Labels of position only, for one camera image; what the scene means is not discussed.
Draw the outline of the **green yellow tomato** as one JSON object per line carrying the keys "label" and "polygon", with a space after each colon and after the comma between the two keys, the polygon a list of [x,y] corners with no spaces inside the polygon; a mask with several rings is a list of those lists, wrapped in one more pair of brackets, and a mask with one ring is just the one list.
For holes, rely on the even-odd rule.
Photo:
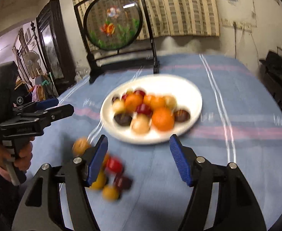
{"label": "green yellow tomato", "polygon": [[92,190],[102,190],[106,185],[107,176],[103,170],[100,170],[98,173],[97,179],[95,182],[92,183],[90,189]]}

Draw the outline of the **yellow orange tomato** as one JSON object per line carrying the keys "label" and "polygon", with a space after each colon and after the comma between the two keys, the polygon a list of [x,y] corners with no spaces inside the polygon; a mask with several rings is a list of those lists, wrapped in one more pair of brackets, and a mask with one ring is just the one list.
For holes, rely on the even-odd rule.
{"label": "yellow orange tomato", "polygon": [[104,156],[104,159],[103,159],[103,162],[102,162],[102,168],[105,169],[106,168],[106,165],[107,165],[107,162],[108,160],[110,159],[110,153],[106,153],[106,155]]}

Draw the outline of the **small dark red plum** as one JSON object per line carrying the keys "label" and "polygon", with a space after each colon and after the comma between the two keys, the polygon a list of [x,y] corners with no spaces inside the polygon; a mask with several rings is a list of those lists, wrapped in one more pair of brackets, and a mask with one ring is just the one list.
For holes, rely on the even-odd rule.
{"label": "small dark red plum", "polygon": [[119,175],[114,178],[113,184],[119,191],[124,191],[131,188],[133,180],[127,176]]}

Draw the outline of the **small red cherry tomato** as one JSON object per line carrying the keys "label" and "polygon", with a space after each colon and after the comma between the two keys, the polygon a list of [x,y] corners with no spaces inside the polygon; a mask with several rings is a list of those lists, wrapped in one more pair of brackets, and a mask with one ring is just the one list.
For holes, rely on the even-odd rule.
{"label": "small red cherry tomato", "polygon": [[121,97],[121,100],[125,101],[127,97],[128,97],[128,94],[127,94],[127,93],[126,93],[126,94],[123,94],[122,97]]}

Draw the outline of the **dark mangosteen fruit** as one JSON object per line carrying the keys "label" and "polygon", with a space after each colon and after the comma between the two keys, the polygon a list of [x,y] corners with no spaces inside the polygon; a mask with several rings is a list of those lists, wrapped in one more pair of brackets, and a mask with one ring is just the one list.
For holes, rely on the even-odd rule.
{"label": "dark mangosteen fruit", "polygon": [[126,113],[115,114],[113,119],[122,127],[129,127],[133,120],[132,116]]}

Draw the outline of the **textured orange mandarin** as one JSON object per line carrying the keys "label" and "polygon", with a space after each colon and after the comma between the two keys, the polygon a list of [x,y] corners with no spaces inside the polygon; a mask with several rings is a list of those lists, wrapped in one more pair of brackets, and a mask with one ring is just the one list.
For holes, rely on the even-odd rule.
{"label": "textured orange mandarin", "polygon": [[133,113],[143,103],[143,97],[139,94],[130,94],[125,100],[125,110]]}

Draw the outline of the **pale speckled fruit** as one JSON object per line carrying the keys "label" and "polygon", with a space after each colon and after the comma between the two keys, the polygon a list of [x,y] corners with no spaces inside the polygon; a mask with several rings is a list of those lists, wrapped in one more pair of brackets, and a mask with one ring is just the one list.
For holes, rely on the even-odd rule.
{"label": "pale speckled fruit", "polygon": [[150,118],[143,114],[138,114],[131,121],[131,130],[138,135],[144,135],[150,131]]}

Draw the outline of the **large red plum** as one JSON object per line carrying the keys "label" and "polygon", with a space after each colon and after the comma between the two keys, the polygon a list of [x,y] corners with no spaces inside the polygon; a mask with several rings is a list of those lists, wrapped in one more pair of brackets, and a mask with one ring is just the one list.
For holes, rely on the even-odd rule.
{"label": "large red plum", "polygon": [[152,109],[149,105],[141,104],[137,106],[136,113],[150,116],[152,114]]}

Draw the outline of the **large orange mandarin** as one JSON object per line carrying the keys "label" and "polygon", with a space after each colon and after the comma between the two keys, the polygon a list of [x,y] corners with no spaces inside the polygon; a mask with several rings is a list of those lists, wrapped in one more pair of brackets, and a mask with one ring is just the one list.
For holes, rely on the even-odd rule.
{"label": "large orange mandarin", "polygon": [[158,131],[170,131],[174,128],[174,123],[174,115],[170,109],[160,107],[153,111],[151,124]]}

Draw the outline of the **spotted pale apple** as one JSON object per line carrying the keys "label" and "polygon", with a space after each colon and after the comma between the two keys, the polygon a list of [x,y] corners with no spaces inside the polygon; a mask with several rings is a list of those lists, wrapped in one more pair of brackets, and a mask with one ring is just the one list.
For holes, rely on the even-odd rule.
{"label": "spotted pale apple", "polygon": [[86,137],[78,138],[72,147],[72,153],[75,157],[82,156],[86,149],[90,148],[91,145]]}

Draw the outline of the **pale yellow round fruit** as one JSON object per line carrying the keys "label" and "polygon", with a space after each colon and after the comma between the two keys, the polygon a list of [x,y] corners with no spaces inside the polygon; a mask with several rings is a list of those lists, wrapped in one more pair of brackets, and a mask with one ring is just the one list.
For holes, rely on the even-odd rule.
{"label": "pale yellow round fruit", "polygon": [[112,110],[115,114],[120,114],[126,111],[125,102],[120,99],[116,99],[112,104]]}

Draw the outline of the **brown water chestnut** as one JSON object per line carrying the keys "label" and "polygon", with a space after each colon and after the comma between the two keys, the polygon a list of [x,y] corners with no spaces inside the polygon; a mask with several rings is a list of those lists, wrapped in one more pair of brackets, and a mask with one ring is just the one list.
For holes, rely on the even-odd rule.
{"label": "brown water chestnut", "polygon": [[179,109],[176,110],[174,113],[174,120],[178,123],[184,123],[186,121],[189,121],[191,118],[190,113],[187,110]]}

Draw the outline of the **smooth orange fruit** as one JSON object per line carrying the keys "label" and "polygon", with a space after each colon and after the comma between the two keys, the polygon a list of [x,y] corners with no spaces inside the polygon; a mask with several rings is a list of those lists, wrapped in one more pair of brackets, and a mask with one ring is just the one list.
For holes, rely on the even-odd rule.
{"label": "smooth orange fruit", "polygon": [[153,99],[155,99],[154,95],[147,94],[143,98],[143,103],[147,106],[151,106],[151,102],[152,102]]}

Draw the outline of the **small orange fruit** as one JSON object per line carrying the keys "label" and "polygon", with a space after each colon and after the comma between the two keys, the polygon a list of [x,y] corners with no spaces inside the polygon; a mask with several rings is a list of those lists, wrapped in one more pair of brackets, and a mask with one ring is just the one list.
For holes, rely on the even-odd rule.
{"label": "small orange fruit", "polygon": [[166,107],[164,98],[161,96],[156,96],[155,99],[152,100],[150,107],[152,110],[156,110],[161,107]]}

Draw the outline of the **tan melon fruit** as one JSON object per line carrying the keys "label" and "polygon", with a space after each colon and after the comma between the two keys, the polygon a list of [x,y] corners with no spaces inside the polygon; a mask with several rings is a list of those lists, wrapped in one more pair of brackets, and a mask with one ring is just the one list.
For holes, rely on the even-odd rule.
{"label": "tan melon fruit", "polygon": [[163,98],[165,100],[165,106],[168,109],[174,110],[177,107],[177,101],[175,97],[171,95],[165,95]]}

